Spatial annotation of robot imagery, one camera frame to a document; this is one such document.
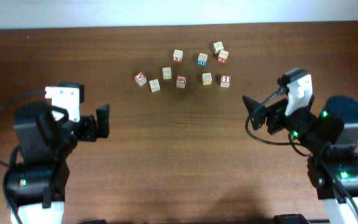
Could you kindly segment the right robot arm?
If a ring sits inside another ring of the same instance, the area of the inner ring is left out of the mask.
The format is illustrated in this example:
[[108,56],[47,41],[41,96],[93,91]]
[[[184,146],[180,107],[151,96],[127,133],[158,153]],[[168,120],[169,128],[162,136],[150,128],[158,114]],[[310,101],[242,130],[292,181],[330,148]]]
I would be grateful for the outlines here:
[[288,96],[271,105],[278,95],[261,103],[243,96],[249,112],[246,130],[263,125],[269,134],[287,130],[287,146],[307,149],[308,177],[329,223],[358,223],[358,102],[333,96],[315,115],[312,96]]

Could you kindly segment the red I wooden block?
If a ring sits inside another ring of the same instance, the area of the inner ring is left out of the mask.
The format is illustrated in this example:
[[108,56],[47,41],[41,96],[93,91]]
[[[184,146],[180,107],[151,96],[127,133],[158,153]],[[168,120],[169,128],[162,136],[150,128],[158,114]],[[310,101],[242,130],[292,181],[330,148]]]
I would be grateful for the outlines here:
[[224,87],[224,88],[228,88],[231,84],[231,76],[227,76],[227,75],[222,75],[221,76],[221,81],[220,81],[220,86]]

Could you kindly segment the plain wooden block yellow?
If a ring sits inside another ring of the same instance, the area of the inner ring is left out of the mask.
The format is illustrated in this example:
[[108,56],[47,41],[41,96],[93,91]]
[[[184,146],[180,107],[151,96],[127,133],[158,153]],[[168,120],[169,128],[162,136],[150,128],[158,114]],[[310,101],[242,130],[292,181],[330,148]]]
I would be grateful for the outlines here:
[[162,76],[164,80],[172,79],[172,69],[170,67],[163,67]]

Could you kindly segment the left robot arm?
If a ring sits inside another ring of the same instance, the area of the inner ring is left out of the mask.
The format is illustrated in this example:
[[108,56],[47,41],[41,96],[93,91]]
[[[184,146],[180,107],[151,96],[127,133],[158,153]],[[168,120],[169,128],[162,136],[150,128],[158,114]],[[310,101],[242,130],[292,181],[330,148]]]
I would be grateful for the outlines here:
[[13,223],[61,223],[65,186],[70,170],[66,159],[78,142],[95,142],[109,136],[110,105],[96,115],[68,119],[68,111],[43,101],[14,112],[19,145],[11,154],[3,192]]

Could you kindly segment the wooden block red side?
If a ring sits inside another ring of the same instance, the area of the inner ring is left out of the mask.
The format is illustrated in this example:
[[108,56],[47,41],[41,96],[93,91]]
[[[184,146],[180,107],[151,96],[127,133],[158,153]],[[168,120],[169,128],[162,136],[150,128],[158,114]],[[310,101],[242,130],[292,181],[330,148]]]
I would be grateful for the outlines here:
[[150,80],[149,85],[152,92],[160,91],[160,84],[158,79]]

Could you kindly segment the red 9 wooden block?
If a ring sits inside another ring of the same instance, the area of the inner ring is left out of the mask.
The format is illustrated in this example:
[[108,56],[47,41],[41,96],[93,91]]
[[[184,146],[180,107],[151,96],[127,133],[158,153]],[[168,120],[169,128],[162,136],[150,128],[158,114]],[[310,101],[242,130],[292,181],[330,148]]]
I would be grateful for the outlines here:
[[185,88],[186,86],[186,77],[183,76],[177,76],[177,88]]

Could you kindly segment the yellow sided wooden block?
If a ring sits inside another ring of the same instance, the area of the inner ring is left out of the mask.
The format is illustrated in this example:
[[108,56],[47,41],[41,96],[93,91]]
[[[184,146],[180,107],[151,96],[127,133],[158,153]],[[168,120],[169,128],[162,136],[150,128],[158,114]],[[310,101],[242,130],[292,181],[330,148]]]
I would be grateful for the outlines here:
[[211,73],[203,73],[202,74],[202,82],[203,82],[203,85],[211,85],[213,82],[212,74]]

